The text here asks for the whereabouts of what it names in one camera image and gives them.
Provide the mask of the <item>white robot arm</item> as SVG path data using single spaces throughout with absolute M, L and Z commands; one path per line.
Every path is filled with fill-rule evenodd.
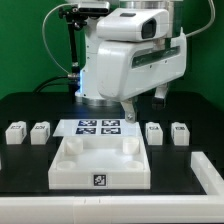
M 72 24 L 85 30 L 81 97 L 93 104 L 119 102 L 131 123 L 138 95 L 154 89 L 163 102 L 168 83 L 186 69 L 183 0 L 66 1 Z

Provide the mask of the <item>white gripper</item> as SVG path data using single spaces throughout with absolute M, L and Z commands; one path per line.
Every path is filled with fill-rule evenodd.
M 155 46 L 153 41 L 103 41 L 99 46 L 98 92 L 106 99 L 122 101 L 125 120 L 129 123 L 136 122 L 135 99 L 131 97 L 158 86 L 152 107 L 161 110 L 166 105 L 167 82 L 184 75 L 187 56 L 185 34 L 181 32 L 179 37 L 172 38 L 168 49 L 153 50 Z

